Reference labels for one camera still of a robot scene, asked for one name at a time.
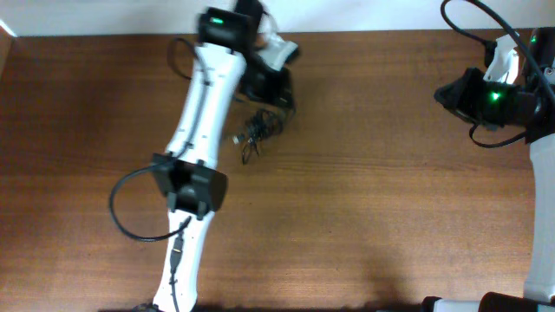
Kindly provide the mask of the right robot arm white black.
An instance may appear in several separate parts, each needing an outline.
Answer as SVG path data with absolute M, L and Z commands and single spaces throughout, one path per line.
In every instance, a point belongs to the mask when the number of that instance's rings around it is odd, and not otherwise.
M 434 92 L 449 113 L 473 128 L 516 126 L 530 147 L 535 210 L 532 260 L 521 297 L 490 291 L 478 301 L 428 296 L 424 311 L 552 311 L 554 309 L 554 29 L 532 32 L 526 62 L 518 64 L 509 35 L 490 43 L 486 72 L 469 68 Z

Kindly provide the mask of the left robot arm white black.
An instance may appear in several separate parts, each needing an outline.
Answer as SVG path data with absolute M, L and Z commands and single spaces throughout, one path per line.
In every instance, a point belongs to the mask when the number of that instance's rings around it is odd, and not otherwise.
M 257 151 L 258 142 L 281 133 L 296 111 L 287 66 L 299 47 L 275 33 L 257 45 L 267 14 L 259 1 L 238 1 L 233 10 L 210 7 L 199 17 L 183 113 L 166 151 L 152 157 L 153 177 L 166 199 L 170 237 L 151 311 L 191 311 L 196 305 L 203 244 L 228 186 L 217 166 L 234 96 L 262 106 L 233 138 L 244 147 L 242 162 Z

